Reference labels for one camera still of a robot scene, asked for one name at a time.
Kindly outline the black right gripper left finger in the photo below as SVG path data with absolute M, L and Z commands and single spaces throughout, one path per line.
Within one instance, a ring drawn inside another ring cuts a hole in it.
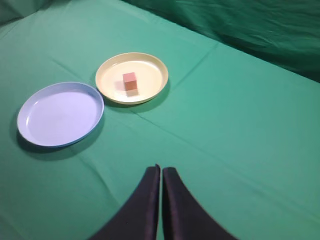
M 146 168 L 142 179 L 119 211 L 91 240 L 155 240 L 159 222 L 161 168 Z

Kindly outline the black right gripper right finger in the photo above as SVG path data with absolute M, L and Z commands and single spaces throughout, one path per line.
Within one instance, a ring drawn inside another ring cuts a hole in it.
M 174 167 L 162 170 L 162 227 L 166 240 L 235 240 L 197 202 Z

